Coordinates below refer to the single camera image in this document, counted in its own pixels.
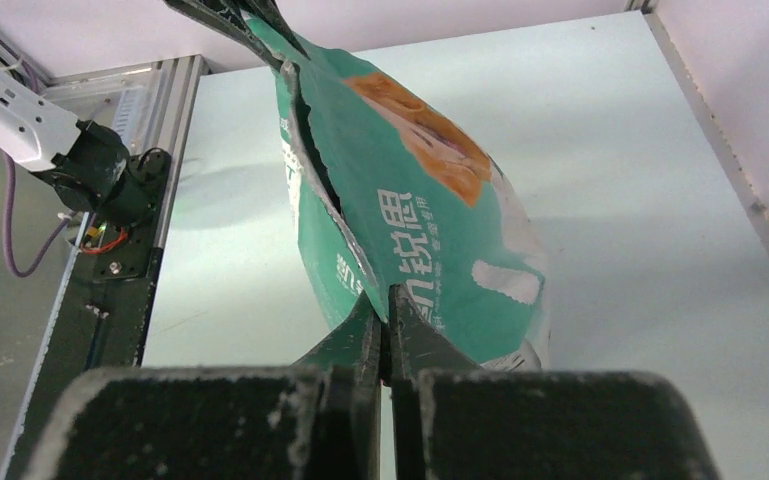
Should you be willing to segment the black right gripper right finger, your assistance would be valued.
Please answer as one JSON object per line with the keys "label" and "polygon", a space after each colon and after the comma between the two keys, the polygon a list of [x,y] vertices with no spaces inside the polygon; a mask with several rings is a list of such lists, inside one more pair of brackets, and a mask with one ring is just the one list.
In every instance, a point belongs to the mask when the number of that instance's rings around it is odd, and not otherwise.
{"label": "black right gripper right finger", "polygon": [[643,371],[500,372],[389,301],[400,479],[716,479],[683,395]]}

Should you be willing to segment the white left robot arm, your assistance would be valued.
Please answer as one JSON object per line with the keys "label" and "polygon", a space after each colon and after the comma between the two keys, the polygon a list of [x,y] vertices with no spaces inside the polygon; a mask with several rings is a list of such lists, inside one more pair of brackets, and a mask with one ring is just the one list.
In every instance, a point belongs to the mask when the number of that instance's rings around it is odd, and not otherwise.
{"label": "white left robot arm", "polygon": [[[273,1],[170,1],[168,7],[250,49],[275,70],[283,61],[266,35],[303,52]],[[158,204],[149,182],[129,172],[131,155],[112,129],[83,120],[0,69],[0,149],[51,186],[68,208],[117,226],[151,216]]]}

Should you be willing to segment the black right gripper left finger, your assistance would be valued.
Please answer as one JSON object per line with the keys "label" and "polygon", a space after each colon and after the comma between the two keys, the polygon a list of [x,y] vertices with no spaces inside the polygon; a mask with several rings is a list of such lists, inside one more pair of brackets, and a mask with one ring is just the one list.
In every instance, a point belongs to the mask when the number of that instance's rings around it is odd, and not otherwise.
{"label": "black right gripper left finger", "polygon": [[287,366],[100,368],[58,401],[28,479],[375,479],[379,319],[366,296]]}

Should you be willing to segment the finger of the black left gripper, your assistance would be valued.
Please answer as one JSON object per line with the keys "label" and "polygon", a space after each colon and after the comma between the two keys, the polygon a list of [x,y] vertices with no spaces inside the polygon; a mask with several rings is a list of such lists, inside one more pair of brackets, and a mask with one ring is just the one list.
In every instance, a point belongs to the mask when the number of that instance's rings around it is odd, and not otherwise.
{"label": "finger of the black left gripper", "polygon": [[230,1],[164,0],[177,13],[249,49],[272,70],[280,70],[282,61],[251,31],[238,7]]}
{"label": "finger of the black left gripper", "polygon": [[246,23],[246,18],[256,18],[268,25],[281,36],[298,54],[308,58],[308,53],[298,41],[295,32],[283,18],[276,1],[272,0],[241,0],[238,2],[238,17],[243,23],[243,39],[241,43],[260,59],[278,59],[279,51],[272,50],[267,43],[255,34]]}

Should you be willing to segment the green pet food bag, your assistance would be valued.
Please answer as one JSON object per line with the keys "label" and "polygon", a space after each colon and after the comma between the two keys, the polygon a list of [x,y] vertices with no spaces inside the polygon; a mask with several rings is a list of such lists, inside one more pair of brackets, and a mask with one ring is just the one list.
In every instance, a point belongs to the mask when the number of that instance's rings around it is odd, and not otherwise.
{"label": "green pet food bag", "polygon": [[265,21],[297,246],[338,326],[394,284],[487,369],[549,364],[547,255],[512,185],[456,124],[374,64]]}

